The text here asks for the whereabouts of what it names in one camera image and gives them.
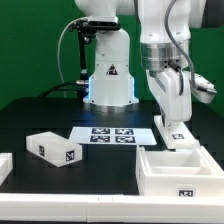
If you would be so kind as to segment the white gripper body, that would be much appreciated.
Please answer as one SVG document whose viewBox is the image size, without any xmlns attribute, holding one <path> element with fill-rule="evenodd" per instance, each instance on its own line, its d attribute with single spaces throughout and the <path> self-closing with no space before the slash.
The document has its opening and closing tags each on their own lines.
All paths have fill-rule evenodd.
<svg viewBox="0 0 224 224">
<path fill-rule="evenodd" d="M 185 122 L 191 118 L 191 88 L 189 79 L 172 68 L 160 72 L 147 70 L 147 82 L 160 106 L 166 122 Z"/>
</svg>

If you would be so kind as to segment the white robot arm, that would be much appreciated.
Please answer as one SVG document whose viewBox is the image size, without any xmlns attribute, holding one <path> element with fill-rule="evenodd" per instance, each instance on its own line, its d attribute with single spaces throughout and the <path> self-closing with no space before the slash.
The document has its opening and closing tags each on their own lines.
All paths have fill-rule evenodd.
<svg viewBox="0 0 224 224">
<path fill-rule="evenodd" d="M 191 118 L 191 97 L 209 103 L 213 85 L 190 57 L 191 31 L 224 25 L 224 0 L 74 0 L 77 27 L 95 42 L 95 67 L 84 102 L 99 109 L 138 102 L 129 64 L 137 62 L 159 103 L 164 126 Z"/>
</svg>

